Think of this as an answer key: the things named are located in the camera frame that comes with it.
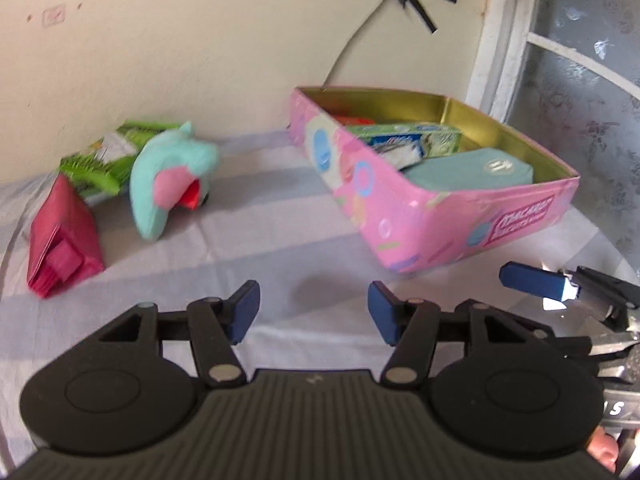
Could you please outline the person right hand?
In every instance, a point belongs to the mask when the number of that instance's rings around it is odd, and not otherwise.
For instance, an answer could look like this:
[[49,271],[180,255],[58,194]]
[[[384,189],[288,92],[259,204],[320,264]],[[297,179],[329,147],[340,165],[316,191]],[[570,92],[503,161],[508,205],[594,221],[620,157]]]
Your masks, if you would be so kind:
[[593,433],[588,446],[588,453],[602,466],[611,472],[616,471],[616,462],[620,455],[617,441],[602,427],[598,427]]

